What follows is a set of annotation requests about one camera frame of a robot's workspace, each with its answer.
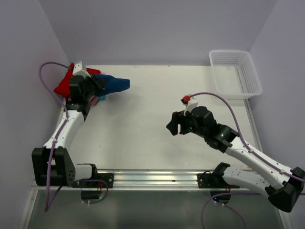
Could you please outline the beige folded t shirt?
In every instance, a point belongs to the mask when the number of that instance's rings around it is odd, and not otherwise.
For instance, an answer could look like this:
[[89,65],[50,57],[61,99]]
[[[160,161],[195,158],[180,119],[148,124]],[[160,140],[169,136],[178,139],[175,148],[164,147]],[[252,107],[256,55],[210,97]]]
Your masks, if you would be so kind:
[[99,97],[96,97],[96,96],[94,96],[94,97],[90,100],[91,106],[95,106],[98,102],[99,102]]

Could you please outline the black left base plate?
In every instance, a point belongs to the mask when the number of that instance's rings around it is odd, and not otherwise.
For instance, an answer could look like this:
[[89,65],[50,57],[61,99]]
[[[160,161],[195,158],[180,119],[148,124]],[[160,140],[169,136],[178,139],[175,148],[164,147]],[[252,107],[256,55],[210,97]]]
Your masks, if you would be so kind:
[[108,188],[113,187],[114,173],[98,173],[96,177],[76,181],[72,184],[72,188],[104,188],[105,183]]

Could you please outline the aluminium front rail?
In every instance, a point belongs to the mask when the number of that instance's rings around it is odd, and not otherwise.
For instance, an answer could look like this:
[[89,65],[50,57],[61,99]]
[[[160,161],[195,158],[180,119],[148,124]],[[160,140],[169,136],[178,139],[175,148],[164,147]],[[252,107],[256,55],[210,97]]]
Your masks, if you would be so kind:
[[[116,190],[197,190],[197,174],[214,173],[204,170],[98,170],[98,173],[114,173],[113,189]],[[252,172],[229,167],[223,172],[224,181],[254,192],[265,191],[266,179]],[[209,190],[235,190],[237,188],[207,188]]]

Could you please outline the white plastic basket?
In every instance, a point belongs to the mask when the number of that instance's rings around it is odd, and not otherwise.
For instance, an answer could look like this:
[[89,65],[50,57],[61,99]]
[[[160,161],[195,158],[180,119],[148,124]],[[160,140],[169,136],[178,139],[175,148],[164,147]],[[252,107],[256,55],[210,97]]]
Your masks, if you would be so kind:
[[263,92],[249,52],[212,50],[209,59],[217,93],[225,99],[246,100]]

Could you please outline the turquoise folded t shirt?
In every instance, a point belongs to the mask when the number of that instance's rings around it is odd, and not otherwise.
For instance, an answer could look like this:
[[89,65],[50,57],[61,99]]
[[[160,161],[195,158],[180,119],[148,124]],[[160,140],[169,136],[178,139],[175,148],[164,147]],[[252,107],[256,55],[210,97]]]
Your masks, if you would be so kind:
[[105,96],[105,95],[99,96],[99,101],[103,101],[103,100],[105,100],[105,99],[106,99],[106,96]]

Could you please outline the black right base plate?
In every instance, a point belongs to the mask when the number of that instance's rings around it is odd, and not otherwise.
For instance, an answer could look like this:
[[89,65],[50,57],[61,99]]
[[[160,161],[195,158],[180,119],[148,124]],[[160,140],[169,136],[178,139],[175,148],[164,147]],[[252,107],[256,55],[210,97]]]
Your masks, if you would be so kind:
[[214,173],[197,174],[198,188],[240,188],[240,186],[227,184],[221,175]]

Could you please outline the dark blue t shirt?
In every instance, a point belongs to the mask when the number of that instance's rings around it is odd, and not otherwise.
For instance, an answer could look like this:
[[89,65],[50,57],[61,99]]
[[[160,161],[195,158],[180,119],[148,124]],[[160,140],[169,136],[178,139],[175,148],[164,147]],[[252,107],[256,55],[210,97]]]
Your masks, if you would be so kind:
[[119,93],[130,88],[130,80],[116,78],[107,74],[95,74],[96,78],[105,81],[104,91],[99,96],[106,96],[112,93]]

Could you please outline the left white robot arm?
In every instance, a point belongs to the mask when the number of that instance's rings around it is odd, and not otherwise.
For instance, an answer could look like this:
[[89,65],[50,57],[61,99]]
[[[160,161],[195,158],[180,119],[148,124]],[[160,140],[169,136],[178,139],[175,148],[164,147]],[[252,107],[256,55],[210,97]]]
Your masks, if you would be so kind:
[[88,187],[98,184],[99,175],[94,164],[76,164],[69,150],[79,128],[84,124],[90,100],[100,95],[106,81],[94,75],[76,75],[70,79],[70,94],[65,99],[64,114],[52,137],[31,154],[35,181],[38,186],[73,186],[82,180]]

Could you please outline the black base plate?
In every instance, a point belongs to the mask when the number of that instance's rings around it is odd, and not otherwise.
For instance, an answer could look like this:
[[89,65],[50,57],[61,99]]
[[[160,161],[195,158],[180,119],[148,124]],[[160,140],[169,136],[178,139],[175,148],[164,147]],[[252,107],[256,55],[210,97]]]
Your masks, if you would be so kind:
[[113,187],[114,173],[98,173],[96,177],[76,181],[72,184],[72,188],[104,188],[105,183],[108,188]]
[[240,186],[227,184],[221,175],[214,173],[197,174],[198,188],[240,188]]

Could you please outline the red folded t shirt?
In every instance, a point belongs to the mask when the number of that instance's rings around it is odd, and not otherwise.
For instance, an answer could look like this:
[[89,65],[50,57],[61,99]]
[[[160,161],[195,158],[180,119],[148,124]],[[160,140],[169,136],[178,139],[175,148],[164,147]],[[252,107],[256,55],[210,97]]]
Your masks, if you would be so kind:
[[62,98],[66,98],[68,95],[70,95],[69,80],[73,77],[72,69],[74,68],[74,63],[71,63],[69,67],[70,69],[66,72],[65,77],[53,90],[56,94],[61,95]]

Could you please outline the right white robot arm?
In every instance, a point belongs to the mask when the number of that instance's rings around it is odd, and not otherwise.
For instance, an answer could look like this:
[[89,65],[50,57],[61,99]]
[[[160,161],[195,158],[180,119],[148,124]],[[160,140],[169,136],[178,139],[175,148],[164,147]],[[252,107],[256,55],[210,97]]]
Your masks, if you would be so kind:
[[213,113],[204,106],[174,112],[166,128],[172,135],[193,133],[203,138],[209,147],[238,159],[253,170],[245,172],[221,162],[212,173],[197,176],[203,182],[220,188],[246,188],[267,197],[274,207],[284,212],[292,211],[305,187],[304,170],[284,166],[243,142],[239,133],[217,123]]

